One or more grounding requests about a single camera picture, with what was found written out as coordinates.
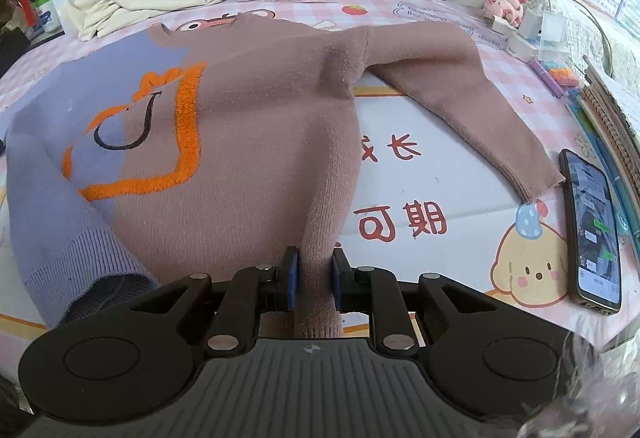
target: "yellow puppy illustration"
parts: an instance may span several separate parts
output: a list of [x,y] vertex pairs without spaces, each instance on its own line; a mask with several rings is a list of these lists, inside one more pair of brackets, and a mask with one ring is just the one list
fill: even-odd
[[547,213],[541,201],[518,208],[491,268],[495,290],[488,295],[509,304],[542,308],[567,295],[567,248],[560,234],[540,221]]

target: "sweater sleeve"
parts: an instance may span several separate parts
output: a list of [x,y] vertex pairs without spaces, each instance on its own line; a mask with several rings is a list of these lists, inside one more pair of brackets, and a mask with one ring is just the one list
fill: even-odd
[[416,22],[370,28],[369,71],[435,113],[494,165],[523,201],[564,180],[538,138],[484,75],[461,28]]
[[48,327],[158,286],[42,144],[11,130],[7,194],[18,273]]

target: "red chinese character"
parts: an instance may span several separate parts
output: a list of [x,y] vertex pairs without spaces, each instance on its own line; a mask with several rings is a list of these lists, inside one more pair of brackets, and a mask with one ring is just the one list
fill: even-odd
[[[384,241],[385,243],[389,243],[390,241],[393,241],[395,239],[396,228],[394,227],[394,223],[393,223],[393,220],[391,219],[391,216],[389,216],[389,214],[387,213],[389,209],[390,207],[388,205],[383,205],[380,207],[370,207],[369,209],[359,209],[353,212],[354,214],[366,214],[366,213],[375,213],[375,212],[382,213],[382,217],[384,218],[386,228],[388,231],[388,236],[383,235],[383,231],[385,229],[384,225],[376,216],[367,216],[366,218],[360,219],[360,226],[359,226],[360,235],[365,240],[380,240],[380,241]],[[372,232],[367,232],[367,227],[366,227],[367,222],[372,222],[375,224],[375,228],[373,229]]]
[[415,200],[412,204],[405,204],[402,209],[406,211],[409,218],[409,227],[414,229],[414,238],[421,233],[444,234],[447,232],[447,220],[436,202],[425,202],[422,209],[422,205]]
[[367,160],[367,158],[370,158],[374,162],[377,162],[378,159],[376,158],[376,155],[373,154],[373,146],[364,145],[365,142],[371,142],[366,135],[364,135],[362,138],[362,149],[364,151],[364,153],[362,154],[362,160]]
[[[418,145],[417,142],[404,142],[409,138],[409,136],[409,134],[406,134],[403,137],[396,139],[395,135],[391,135],[391,144],[387,144],[386,147],[392,148],[394,153],[396,154],[396,157],[401,158],[402,160],[411,160],[412,158],[414,158],[414,155],[421,155],[421,153],[408,147],[410,145]],[[404,155],[403,157],[400,154],[400,148],[404,149],[404,151],[412,153],[412,155]]]

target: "phone case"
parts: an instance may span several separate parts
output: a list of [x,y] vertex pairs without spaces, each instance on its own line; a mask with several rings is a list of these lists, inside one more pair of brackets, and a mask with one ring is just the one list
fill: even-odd
[[[587,163],[588,166],[594,167],[593,164],[587,162],[579,155],[576,155],[574,152],[569,149],[563,149],[560,152],[560,173],[565,178],[564,184],[562,184],[562,192],[564,193],[564,212],[566,213],[566,228],[567,228],[567,252],[569,258],[569,264],[567,266],[568,269],[568,278],[569,281],[567,283],[567,288],[569,292],[569,297],[571,297],[574,303],[579,304],[580,306],[584,306],[586,308],[591,308],[596,310],[598,313],[602,313],[604,315],[613,315],[620,311],[620,305],[622,305],[622,295],[621,301],[617,308],[612,308],[609,306],[605,306],[604,304],[598,303],[596,299],[598,299],[593,294],[588,292],[582,293],[580,288],[578,287],[578,227],[576,225],[576,214],[575,214],[575,205],[574,205],[574,195],[572,194],[571,189],[571,175],[569,172],[569,165],[566,160],[566,155],[570,153],[575,155],[575,157]],[[618,261],[620,261],[620,249],[618,249]]]

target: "red tassel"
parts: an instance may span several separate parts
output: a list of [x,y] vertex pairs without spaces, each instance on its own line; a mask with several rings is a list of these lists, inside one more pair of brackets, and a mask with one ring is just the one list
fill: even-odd
[[27,21],[27,27],[35,27],[38,24],[36,13],[31,8],[29,0],[18,0],[18,3],[24,11],[24,19]]

